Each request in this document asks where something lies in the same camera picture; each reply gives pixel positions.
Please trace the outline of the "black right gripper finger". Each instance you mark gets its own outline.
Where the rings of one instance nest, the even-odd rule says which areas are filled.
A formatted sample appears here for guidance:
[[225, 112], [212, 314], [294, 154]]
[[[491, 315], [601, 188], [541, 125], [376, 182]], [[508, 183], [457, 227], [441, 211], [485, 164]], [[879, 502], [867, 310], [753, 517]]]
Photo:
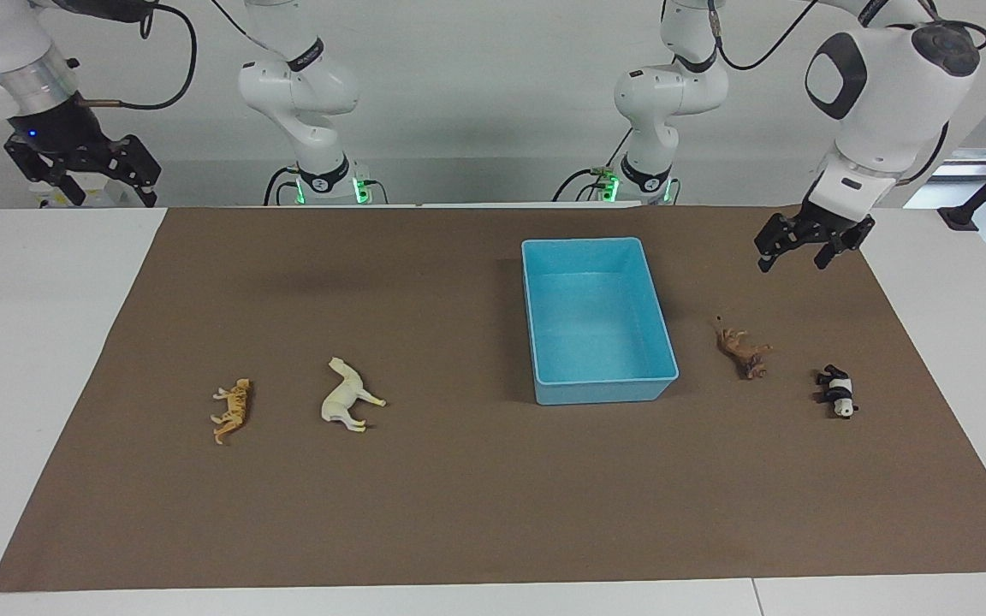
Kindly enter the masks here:
[[156, 206], [154, 187], [160, 175], [161, 165], [136, 135], [112, 143], [112, 178], [132, 187], [147, 208]]
[[55, 163], [27, 163], [25, 175], [31, 182], [43, 182], [62, 192], [65, 198], [74, 206], [82, 206], [86, 202], [86, 192], [68, 175], [68, 172]]

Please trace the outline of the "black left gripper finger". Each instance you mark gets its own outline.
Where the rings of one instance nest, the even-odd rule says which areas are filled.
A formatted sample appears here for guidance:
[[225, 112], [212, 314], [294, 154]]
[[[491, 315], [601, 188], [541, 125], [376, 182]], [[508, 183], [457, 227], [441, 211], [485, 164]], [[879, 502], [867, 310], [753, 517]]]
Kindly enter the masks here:
[[793, 222], [783, 214], [771, 215], [763, 225], [763, 229], [755, 237], [755, 247], [759, 254], [758, 268], [760, 272], [768, 273], [772, 266], [791, 250], [801, 246], [801, 240], [795, 233]]
[[834, 258], [846, 251], [857, 251], [864, 242], [864, 230], [848, 229], [845, 233], [834, 234], [814, 257], [814, 264], [819, 270], [825, 270]]

